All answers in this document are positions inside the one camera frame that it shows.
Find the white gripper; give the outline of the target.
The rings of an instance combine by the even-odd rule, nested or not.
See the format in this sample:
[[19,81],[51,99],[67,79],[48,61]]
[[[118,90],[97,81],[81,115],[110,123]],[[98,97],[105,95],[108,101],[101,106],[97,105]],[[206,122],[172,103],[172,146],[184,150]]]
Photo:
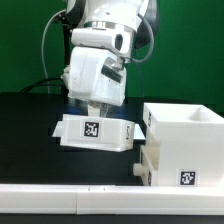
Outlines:
[[68,97],[89,101],[91,117],[106,118],[108,104],[121,106],[124,101],[126,69],[114,68],[117,61],[118,57],[106,49],[74,47],[72,50],[69,71],[63,76]]

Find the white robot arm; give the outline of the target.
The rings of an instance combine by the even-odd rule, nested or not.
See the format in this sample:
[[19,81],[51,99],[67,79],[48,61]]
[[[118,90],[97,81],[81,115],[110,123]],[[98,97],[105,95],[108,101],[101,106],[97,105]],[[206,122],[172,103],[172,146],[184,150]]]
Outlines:
[[104,117],[123,104],[127,63],[152,56],[160,15],[158,0],[68,0],[66,18],[74,48],[63,80],[68,97]]

